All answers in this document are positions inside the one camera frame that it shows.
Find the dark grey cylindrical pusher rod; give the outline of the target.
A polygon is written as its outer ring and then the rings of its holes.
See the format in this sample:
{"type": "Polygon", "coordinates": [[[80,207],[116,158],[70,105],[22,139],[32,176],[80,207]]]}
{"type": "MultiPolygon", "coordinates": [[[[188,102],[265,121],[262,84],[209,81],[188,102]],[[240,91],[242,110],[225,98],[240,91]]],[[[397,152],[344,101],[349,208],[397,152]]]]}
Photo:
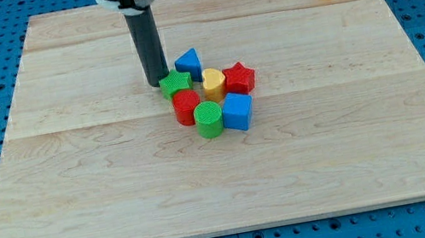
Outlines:
{"type": "Polygon", "coordinates": [[[148,84],[158,88],[169,69],[151,8],[126,10],[124,16],[148,84]]]}

